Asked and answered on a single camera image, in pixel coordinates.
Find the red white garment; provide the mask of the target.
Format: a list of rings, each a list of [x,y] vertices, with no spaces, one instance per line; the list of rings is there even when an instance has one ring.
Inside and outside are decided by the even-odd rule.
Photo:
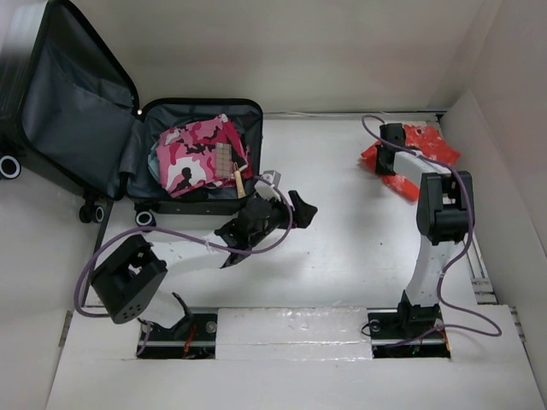
[[[408,148],[419,149],[426,157],[442,161],[454,166],[461,154],[446,143],[439,131],[433,126],[411,126],[403,124]],[[372,174],[375,174],[377,146],[373,143],[361,153],[361,164]],[[416,202],[419,197],[419,187],[402,175],[380,175],[385,186],[410,202]]]

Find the cream gold cosmetic tube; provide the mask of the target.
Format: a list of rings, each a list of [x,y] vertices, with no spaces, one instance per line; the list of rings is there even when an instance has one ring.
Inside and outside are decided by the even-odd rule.
[[[244,181],[243,181],[241,172],[239,170],[236,170],[233,173],[233,178],[236,185],[236,192],[237,192],[238,199],[242,199],[246,197],[246,191],[244,188]]]

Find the pink camouflage garment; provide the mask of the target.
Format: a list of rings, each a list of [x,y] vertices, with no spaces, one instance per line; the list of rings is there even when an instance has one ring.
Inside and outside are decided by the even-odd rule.
[[[218,143],[232,146],[230,179],[215,177],[215,146]],[[232,187],[236,170],[241,172],[243,179],[253,175],[250,148],[243,145],[235,125],[225,114],[167,129],[158,138],[156,153],[158,182],[171,197],[183,196],[198,188]]]

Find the black kids space suitcase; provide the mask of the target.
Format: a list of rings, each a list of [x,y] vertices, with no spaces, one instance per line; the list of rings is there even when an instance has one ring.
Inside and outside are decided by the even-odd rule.
[[[173,199],[150,175],[153,137],[225,114],[260,168],[263,112],[241,98],[163,98],[138,104],[137,89],[91,23],[69,1],[18,7],[1,51],[1,152],[84,198],[88,222],[102,199],[129,198],[138,213],[230,215],[233,188]]]

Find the light blue headphones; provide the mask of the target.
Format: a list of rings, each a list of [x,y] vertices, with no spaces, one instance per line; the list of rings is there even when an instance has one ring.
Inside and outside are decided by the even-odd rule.
[[[158,181],[160,179],[159,160],[157,157],[155,145],[150,149],[150,153],[148,155],[148,169],[149,169],[150,175],[154,178],[154,180]]]

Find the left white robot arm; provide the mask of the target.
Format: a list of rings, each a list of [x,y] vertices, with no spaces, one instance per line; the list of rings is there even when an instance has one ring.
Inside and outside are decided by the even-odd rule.
[[[307,228],[318,208],[306,203],[297,191],[289,192],[290,204],[278,197],[255,195],[237,217],[215,230],[211,239],[196,243],[185,240],[183,267],[191,272],[227,269],[260,252],[256,247],[278,229]],[[142,234],[131,235],[91,273],[91,287],[117,325],[139,321],[148,332],[163,331],[171,340],[181,340],[195,325],[195,315],[182,296],[160,290],[168,264],[153,251]]]

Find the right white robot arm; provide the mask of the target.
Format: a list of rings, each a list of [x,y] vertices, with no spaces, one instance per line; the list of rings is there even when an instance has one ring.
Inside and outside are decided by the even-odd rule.
[[[473,181],[470,173],[426,157],[406,144],[401,123],[379,127],[376,170],[403,176],[419,188],[416,225],[420,249],[413,276],[403,291],[397,312],[378,319],[382,331],[410,344],[434,332],[439,314],[439,289],[446,270],[456,260],[456,248],[474,225]]]

